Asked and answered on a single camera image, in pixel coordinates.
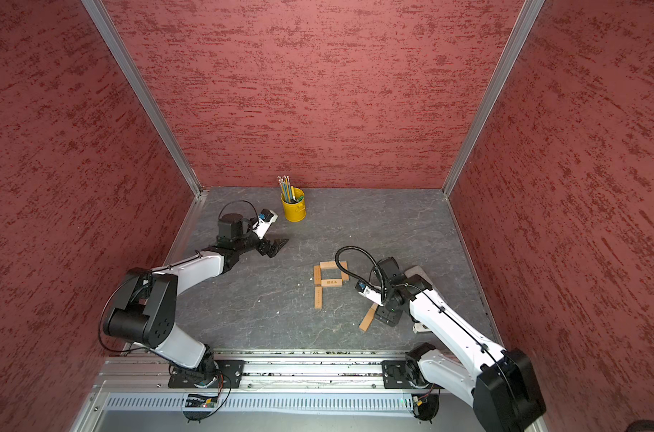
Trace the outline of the engraved wooden block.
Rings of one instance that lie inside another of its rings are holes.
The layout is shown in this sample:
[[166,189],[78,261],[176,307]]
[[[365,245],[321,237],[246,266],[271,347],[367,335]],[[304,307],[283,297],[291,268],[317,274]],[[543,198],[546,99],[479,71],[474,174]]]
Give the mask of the engraved wooden block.
[[323,287],[342,287],[343,280],[341,279],[323,279],[321,281],[321,286]]

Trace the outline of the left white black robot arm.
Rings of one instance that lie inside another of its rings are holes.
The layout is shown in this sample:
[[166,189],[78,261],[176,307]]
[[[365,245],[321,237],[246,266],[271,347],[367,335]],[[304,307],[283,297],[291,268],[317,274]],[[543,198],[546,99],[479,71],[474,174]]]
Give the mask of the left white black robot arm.
[[188,289],[228,273],[243,254],[275,257],[286,239],[268,239],[278,214],[269,209],[246,219],[238,213],[217,220],[217,242],[192,257],[153,269],[133,268],[105,305],[98,335],[120,338],[167,360],[180,373],[211,381],[217,363],[208,345],[176,324],[178,297]]

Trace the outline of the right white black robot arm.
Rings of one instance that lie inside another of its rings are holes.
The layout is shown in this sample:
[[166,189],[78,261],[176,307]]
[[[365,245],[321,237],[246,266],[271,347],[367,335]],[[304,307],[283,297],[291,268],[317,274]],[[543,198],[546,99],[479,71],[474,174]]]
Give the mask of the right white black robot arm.
[[411,380],[436,385],[469,405],[486,431],[524,431],[544,414],[546,402],[534,367],[519,349],[508,351],[452,310],[420,274],[406,275],[388,257],[373,266],[377,293],[385,312],[407,312],[453,354],[431,344],[411,351]]

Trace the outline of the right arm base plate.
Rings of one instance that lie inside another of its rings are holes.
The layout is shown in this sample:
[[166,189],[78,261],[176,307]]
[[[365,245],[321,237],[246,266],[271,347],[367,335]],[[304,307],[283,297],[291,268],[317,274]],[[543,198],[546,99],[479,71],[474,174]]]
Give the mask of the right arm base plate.
[[388,390],[408,390],[414,394],[447,391],[441,378],[442,369],[431,362],[386,360],[381,363],[384,387]]

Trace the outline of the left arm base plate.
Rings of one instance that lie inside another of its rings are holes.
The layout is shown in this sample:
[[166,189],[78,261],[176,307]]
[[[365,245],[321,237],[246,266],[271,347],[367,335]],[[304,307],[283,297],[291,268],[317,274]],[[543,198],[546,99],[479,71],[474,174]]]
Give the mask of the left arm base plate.
[[242,360],[206,360],[195,369],[170,365],[168,387],[199,391],[218,388],[237,389],[244,367],[245,362]]

